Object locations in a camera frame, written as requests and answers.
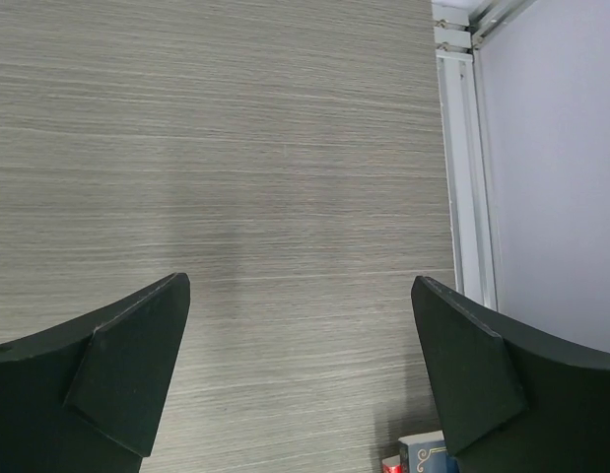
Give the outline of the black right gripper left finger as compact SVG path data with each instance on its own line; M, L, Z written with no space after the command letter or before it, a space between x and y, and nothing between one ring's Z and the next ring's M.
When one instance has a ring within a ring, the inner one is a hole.
M190 307L174 273L0 344L0 472L137 472L151 455Z

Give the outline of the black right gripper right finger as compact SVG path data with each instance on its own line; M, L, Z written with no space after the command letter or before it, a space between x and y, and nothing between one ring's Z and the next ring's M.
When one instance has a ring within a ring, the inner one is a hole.
M463 472L610 472L610 353L419 276L411 300L447 450Z

